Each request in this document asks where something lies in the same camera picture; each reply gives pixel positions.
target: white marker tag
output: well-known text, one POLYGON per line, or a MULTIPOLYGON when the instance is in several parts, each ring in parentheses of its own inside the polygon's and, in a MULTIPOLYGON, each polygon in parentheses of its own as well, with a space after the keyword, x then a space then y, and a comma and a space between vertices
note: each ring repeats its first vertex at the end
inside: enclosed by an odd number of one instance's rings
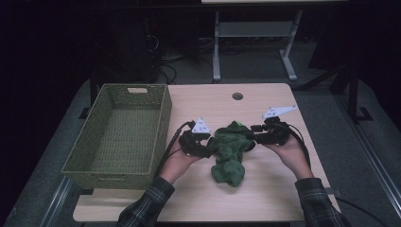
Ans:
POLYGON ((289 106, 289 107, 270 107, 263 115, 263 119, 275 117, 281 114, 285 114, 297 109, 297 106, 289 106))
POLYGON ((206 126, 202 118, 198 119, 197 124, 192 129, 193 133, 210 133, 209 128, 206 126))

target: plaid sleeve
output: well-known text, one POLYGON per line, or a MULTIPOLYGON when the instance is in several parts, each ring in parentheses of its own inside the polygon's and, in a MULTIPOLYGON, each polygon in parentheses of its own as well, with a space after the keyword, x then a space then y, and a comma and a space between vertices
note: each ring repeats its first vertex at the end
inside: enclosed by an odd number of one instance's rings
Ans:
POLYGON ((121 212, 116 226, 154 226, 174 190, 173 185, 165 179, 157 177, 139 201, 134 202, 121 212))
POLYGON ((305 226, 351 226, 348 220, 333 207, 321 179, 301 179, 295 183, 295 186, 304 210, 305 226))

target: woven basket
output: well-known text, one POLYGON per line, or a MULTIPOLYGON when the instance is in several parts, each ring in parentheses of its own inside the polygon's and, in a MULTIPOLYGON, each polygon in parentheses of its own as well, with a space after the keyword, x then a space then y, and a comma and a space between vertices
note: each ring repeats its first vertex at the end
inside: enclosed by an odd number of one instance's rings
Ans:
POLYGON ((146 189, 166 149, 166 85, 104 84, 61 171, 82 188, 146 189))

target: person's arm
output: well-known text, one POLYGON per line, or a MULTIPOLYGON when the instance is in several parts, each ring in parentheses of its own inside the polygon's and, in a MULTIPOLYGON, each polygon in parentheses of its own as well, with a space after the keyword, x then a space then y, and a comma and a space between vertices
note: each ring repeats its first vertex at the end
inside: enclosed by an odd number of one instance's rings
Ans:
POLYGON ((121 212, 116 226, 154 226, 160 212, 174 192, 173 184, 199 159, 199 157, 184 154, 180 144, 176 142, 160 175, 155 178, 139 201, 121 212))
POLYGON ((348 220, 332 205, 321 179, 314 177, 295 137, 291 135, 283 146, 264 146, 273 150, 283 164, 295 174, 297 178, 295 187, 304 210, 305 226, 351 226, 348 220))

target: green cloth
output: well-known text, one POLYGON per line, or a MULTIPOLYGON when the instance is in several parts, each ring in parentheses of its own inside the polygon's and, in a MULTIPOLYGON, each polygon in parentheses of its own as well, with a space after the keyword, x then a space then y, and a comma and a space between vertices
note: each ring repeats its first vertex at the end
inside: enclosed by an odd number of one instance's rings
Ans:
POLYGON ((233 121, 227 128, 216 130, 215 137, 209 139, 207 147, 216 149, 216 165, 212 166, 212 176, 217 183, 227 183, 237 187, 244 180, 245 168, 242 153, 254 148, 253 140, 248 140, 247 127, 233 121))

